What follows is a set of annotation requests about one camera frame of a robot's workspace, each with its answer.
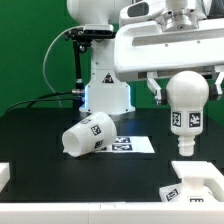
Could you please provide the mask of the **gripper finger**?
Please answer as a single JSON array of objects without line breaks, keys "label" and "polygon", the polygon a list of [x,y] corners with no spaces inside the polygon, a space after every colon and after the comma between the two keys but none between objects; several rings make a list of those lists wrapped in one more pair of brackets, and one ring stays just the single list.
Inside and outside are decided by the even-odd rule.
[{"label": "gripper finger", "polygon": [[157,105],[167,104],[167,91],[157,83],[155,72],[147,73],[147,86],[153,93]]},{"label": "gripper finger", "polygon": [[209,87],[209,100],[220,100],[223,94],[222,82],[224,81],[224,65],[215,66],[212,71],[214,83]]}]

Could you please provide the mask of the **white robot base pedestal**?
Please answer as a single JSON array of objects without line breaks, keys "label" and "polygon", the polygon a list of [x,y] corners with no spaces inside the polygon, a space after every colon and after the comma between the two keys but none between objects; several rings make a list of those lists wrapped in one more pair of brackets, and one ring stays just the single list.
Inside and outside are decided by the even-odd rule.
[{"label": "white robot base pedestal", "polygon": [[93,41],[91,46],[91,77],[85,86],[85,102],[81,112],[104,112],[120,115],[133,112],[131,89],[114,73],[114,41]]}]

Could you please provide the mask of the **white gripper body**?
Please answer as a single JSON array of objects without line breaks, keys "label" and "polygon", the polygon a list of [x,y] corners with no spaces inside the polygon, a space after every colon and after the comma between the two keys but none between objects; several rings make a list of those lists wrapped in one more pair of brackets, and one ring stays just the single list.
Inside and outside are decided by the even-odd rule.
[{"label": "white gripper body", "polygon": [[211,0],[141,0],[120,11],[115,74],[121,81],[224,65],[224,18],[210,18]]}]

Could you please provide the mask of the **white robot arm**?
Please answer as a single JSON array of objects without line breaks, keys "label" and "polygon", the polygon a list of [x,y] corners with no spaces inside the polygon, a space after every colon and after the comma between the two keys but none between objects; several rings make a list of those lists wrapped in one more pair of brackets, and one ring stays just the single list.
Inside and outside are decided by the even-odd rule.
[{"label": "white robot arm", "polygon": [[114,65],[123,82],[146,80],[158,103],[168,93],[157,80],[182,71],[224,81],[224,0],[67,0],[70,16],[91,39],[115,40]]}]

